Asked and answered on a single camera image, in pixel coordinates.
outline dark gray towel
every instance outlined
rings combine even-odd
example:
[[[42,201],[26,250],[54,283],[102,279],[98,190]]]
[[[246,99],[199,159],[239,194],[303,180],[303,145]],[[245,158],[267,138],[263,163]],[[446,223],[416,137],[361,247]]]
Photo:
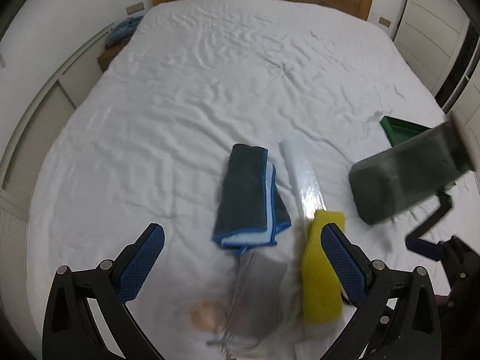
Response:
[[[268,150],[234,145],[222,185],[214,242],[241,254],[252,247],[275,245],[275,235],[290,226]]]

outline blue cloth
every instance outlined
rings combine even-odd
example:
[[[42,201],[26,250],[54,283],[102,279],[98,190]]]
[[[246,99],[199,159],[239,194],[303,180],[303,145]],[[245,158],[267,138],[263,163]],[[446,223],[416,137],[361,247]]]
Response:
[[[110,48],[120,42],[128,42],[142,19],[143,16],[136,16],[122,21],[106,38],[105,47]]]
[[[213,241],[238,255],[276,245],[275,236],[291,226],[267,157],[267,149],[236,144],[229,158]]]

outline blue gripper pad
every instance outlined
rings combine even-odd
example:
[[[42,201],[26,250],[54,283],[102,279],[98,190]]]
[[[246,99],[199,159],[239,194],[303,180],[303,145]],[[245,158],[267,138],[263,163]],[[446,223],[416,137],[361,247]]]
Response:
[[[344,243],[335,233],[333,226],[336,227],[336,225],[330,223],[323,227],[320,235],[320,243],[330,261],[330,264],[332,264],[349,301],[353,305],[360,307],[367,297],[365,275],[347,250]]]
[[[118,278],[117,294],[123,304],[137,297],[164,245],[165,233],[162,226],[157,225]]]

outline green tray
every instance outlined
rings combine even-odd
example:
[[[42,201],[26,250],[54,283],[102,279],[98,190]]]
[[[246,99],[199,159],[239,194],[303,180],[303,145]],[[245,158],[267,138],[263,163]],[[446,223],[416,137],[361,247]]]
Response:
[[[429,130],[429,127],[421,126],[406,120],[396,119],[391,116],[384,116],[380,124],[387,134],[387,138],[392,146],[396,146],[406,140],[413,138],[420,133]]]

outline folded towel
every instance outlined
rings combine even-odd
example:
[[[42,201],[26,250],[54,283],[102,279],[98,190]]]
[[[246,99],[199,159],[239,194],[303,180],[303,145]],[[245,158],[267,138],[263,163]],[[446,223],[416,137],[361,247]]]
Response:
[[[286,262],[274,261],[256,251],[240,257],[226,333],[259,342],[280,325],[283,316],[279,288],[286,271]]]
[[[105,47],[111,48],[120,42],[128,42],[137,29],[143,16],[129,17],[117,25],[108,35],[105,41]]]
[[[240,143],[230,154],[213,241],[236,254],[276,245],[275,235],[291,226],[267,158],[267,149]]]
[[[301,265],[303,320],[307,323],[327,323],[342,315],[342,286],[320,245],[322,228],[328,223],[336,223],[345,231],[345,215],[317,210],[310,225]]]

